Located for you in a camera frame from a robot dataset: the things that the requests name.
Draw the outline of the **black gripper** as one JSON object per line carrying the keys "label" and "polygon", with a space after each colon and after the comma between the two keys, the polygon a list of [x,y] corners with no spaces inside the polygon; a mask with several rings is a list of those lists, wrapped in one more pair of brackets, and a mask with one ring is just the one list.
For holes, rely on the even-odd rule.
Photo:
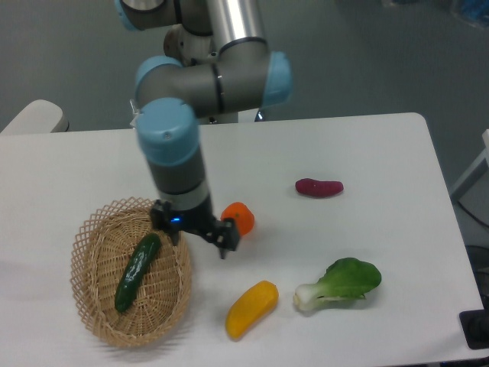
{"label": "black gripper", "polygon": [[152,228],[163,231],[173,246],[178,246],[181,232],[197,235],[212,243],[222,260],[229,252],[236,251],[241,239],[233,218],[215,218],[210,195],[197,206],[185,210],[176,209],[168,201],[156,200],[150,210],[150,219]]}

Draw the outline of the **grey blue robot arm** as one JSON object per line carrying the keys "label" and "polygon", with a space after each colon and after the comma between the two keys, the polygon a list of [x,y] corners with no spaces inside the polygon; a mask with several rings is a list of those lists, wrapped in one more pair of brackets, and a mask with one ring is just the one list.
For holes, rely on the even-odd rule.
{"label": "grey blue robot arm", "polygon": [[134,122],[159,198],[151,222],[173,243],[197,235],[226,256],[238,247],[233,219],[214,217],[199,122],[286,102],[284,53],[269,49],[256,1],[117,1],[124,26],[183,30],[179,54],[144,61],[135,75]]}

